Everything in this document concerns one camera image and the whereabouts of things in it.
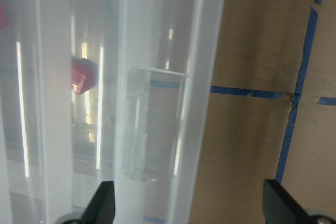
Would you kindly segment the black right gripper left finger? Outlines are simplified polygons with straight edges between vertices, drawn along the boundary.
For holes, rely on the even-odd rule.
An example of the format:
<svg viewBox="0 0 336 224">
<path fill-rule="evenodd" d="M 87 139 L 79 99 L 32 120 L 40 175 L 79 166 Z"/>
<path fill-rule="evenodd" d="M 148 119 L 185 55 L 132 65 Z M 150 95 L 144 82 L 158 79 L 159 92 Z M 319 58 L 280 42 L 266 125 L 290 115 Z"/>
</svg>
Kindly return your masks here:
<svg viewBox="0 0 336 224">
<path fill-rule="evenodd" d="M 56 223 L 113 223 L 116 216 L 114 181 L 100 183 L 85 211 L 64 215 Z"/>
</svg>

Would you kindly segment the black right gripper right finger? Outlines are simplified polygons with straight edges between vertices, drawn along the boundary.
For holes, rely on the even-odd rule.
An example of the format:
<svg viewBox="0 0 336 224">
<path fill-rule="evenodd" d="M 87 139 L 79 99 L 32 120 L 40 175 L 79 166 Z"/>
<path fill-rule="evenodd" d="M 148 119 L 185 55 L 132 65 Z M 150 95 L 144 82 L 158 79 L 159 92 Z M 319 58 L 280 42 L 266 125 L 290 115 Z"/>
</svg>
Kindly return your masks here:
<svg viewBox="0 0 336 224">
<path fill-rule="evenodd" d="M 327 215 L 308 213 L 275 179 L 263 182 L 262 209 L 266 223 L 335 223 Z"/>
</svg>

